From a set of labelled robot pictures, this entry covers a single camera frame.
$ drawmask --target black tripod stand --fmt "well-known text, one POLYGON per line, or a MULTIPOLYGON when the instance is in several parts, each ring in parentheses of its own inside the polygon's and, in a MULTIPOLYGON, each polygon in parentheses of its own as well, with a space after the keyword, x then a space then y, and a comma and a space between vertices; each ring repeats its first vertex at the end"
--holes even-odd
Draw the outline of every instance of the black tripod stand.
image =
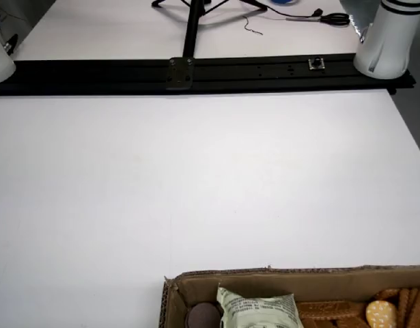
MULTIPOLYGON (((152 7, 160 8, 160 3, 164 2, 165 0, 155 0, 152 2, 152 7)), ((212 12, 213 10, 219 8, 224 3, 227 3, 229 0, 224 0, 219 4, 215 5, 214 7, 210 8, 209 10, 205 10, 204 5, 208 5, 211 3, 211 0, 191 0, 191 3, 188 4, 185 0, 181 0, 182 3, 190 7, 190 13, 188 14, 188 22, 187 22, 187 32, 185 35, 185 42, 184 42, 184 51, 182 52, 183 57, 193 57, 195 54, 195 46, 196 46, 196 36, 197 36, 197 29, 199 26, 199 19, 212 12)), ((256 0, 240 0, 241 2, 248 3, 249 5, 254 5, 260 11, 265 12, 267 10, 267 6, 263 3, 260 3, 256 0)))
MULTIPOLYGON (((160 8, 160 3, 165 0, 155 0, 152 2, 152 7, 160 8)), ((205 10, 205 5, 210 4, 211 0, 191 0, 188 4, 185 0, 181 0, 190 7, 188 14, 187 31, 185 35, 184 50, 182 57, 174 57, 169 60, 169 67, 167 69, 167 89, 168 90, 188 90, 193 84, 193 71, 195 68, 195 54, 197 29, 199 26, 199 19, 220 7, 229 0, 224 0, 209 10, 205 10)), ((267 6, 256 0, 240 0, 258 7, 259 11, 265 12, 267 6)))

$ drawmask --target blue object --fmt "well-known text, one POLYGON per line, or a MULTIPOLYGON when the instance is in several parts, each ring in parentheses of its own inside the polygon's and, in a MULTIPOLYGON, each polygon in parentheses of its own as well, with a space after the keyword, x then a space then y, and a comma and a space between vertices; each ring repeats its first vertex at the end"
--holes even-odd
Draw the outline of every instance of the blue object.
POLYGON ((289 2, 292 2, 293 0, 271 0, 273 3, 278 3, 279 5, 283 5, 289 2))

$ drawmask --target metal bracket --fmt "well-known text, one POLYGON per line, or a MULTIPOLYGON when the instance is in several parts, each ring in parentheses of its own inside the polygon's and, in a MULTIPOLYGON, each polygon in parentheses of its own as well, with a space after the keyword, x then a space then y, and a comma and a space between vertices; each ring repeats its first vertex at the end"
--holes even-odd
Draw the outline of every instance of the metal bracket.
POLYGON ((310 70, 324 70, 325 62, 323 58, 317 56, 313 59, 308 59, 308 66, 310 70))
POLYGON ((189 90, 193 85, 195 59, 192 57, 174 57, 169 60, 167 69, 167 90, 189 90))

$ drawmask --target scissors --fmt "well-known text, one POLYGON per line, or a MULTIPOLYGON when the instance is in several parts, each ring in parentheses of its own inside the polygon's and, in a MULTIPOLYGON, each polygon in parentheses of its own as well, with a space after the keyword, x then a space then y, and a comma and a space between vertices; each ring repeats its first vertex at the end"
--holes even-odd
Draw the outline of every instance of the scissors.
POLYGON ((300 21, 300 22, 319 22, 331 26, 348 26, 350 19, 348 14, 343 12, 335 12, 325 16, 312 16, 312 17, 287 17, 287 21, 300 21))

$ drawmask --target gray wall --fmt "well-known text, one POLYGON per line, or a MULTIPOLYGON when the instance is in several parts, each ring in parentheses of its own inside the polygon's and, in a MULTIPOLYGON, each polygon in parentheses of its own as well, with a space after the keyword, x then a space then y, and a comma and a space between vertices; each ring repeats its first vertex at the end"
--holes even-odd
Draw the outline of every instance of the gray wall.
POLYGON ((23 20, 7 16, 1 25, 2 35, 9 38, 17 33, 20 40, 26 38, 55 0, 0 0, 0 7, 23 20))

